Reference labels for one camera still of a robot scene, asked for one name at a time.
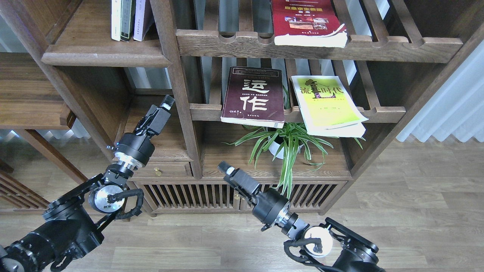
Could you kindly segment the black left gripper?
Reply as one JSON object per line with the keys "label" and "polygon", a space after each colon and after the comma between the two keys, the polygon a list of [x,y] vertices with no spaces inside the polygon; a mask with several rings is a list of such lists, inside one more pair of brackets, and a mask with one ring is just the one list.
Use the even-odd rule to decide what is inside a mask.
{"label": "black left gripper", "polygon": [[146,115],[140,120],[132,133],[126,133],[116,144],[114,165],[123,167],[144,167],[154,152],[150,139],[159,135],[171,117],[171,107],[175,99],[166,95],[160,106],[152,105]]}

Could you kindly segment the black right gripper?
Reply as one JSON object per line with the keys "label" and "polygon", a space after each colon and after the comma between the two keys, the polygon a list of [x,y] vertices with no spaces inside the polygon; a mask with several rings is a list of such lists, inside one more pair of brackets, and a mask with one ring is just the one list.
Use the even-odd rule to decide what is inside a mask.
{"label": "black right gripper", "polygon": [[261,191],[258,181],[225,161],[219,163],[218,169],[226,176],[231,176],[231,187],[252,205],[252,214],[265,224],[262,231],[275,224],[281,228],[286,226],[291,217],[287,198],[272,187]]}

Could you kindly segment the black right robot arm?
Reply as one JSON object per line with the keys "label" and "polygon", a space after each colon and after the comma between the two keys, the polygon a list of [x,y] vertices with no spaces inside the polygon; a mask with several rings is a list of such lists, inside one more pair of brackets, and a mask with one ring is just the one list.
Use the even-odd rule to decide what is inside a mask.
{"label": "black right robot arm", "polygon": [[[252,205],[252,214],[264,224],[262,231],[275,225],[289,238],[284,242],[284,251],[292,260],[322,272],[383,271],[377,265],[379,249],[368,239],[331,218],[311,226],[289,210],[289,200],[274,188],[261,190],[259,182],[225,161],[218,168],[224,172],[224,180]],[[323,265],[318,258],[330,253],[334,241],[340,242],[342,251],[333,265]]]}

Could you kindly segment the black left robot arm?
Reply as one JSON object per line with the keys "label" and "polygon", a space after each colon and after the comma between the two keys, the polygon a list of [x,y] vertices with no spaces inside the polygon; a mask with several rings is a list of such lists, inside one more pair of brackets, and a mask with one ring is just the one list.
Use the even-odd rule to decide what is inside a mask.
{"label": "black left robot arm", "polygon": [[166,95],[161,105],[152,105],[134,131],[114,146],[113,163],[103,174],[50,203],[44,224],[1,249],[1,271],[40,272],[50,265],[52,272],[60,272],[97,248],[113,220],[140,215],[144,193],[128,190],[126,182],[147,165],[154,152],[150,140],[161,133],[173,104],[174,98]]}

